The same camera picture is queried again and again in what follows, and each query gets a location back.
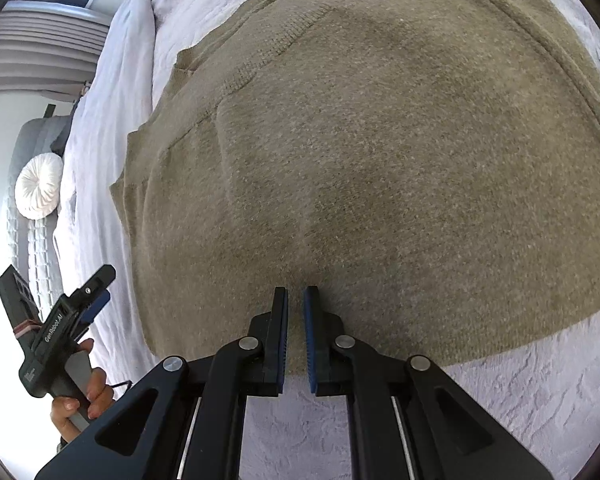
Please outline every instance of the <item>finger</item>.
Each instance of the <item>finger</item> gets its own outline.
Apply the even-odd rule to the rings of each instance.
[[[107,373],[102,368],[94,368],[87,384],[87,399],[93,402],[107,385]]]
[[[106,386],[96,400],[91,403],[87,414],[89,418],[98,418],[113,405],[113,388]]]
[[[69,397],[56,397],[51,403],[51,422],[67,442],[80,435],[78,428],[69,420],[69,417],[78,411],[79,406],[80,402]]]
[[[89,339],[85,339],[83,342],[81,342],[78,345],[78,348],[80,350],[86,350],[87,353],[91,353],[91,350],[93,350],[93,344],[95,343],[95,341],[91,338]]]

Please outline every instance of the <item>white quilt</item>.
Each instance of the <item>white quilt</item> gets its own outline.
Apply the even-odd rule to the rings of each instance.
[[[92,329],[94,364],[109,372],[110,382],[136,381],[157,361],[144,344],[128,246],[108,191],[123,167],[126,134],[149,117],[177,53],[243,1],[126,0],[75,115],[56,244],[68,292],[103,263],[118,271],[112,303]],[[578,0],[552,1],[600,69],[600,30],[592,18]],[[531,345],[447,371],[558,480],[573,478],[600,442],[600,312]],[[242,480],[350,478],[344,404],[311,398],[304,380],[289,381],[276,401],[250,399],[245,426]]]

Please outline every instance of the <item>round pillow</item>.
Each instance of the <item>round pillow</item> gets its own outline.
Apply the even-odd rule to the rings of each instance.
[[[16,207],[21,215],[39,220],[49,215],[60,199],[62,158],[42,153],[32,158],[16,180]]]

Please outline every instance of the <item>curtain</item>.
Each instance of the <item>curtain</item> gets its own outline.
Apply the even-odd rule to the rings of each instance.
[[[0,91],[74,101],[93,80],[110,22],[80,7],[7,3],[0,13]]]

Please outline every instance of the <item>beige knit sweater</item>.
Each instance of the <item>beige knit sweater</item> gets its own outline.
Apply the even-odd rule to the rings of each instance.
[[[146,341],[213,354],[318,285],[448,364],[600,309],[600,76],[548,0],[250,0],[181,52],[112,193]]]

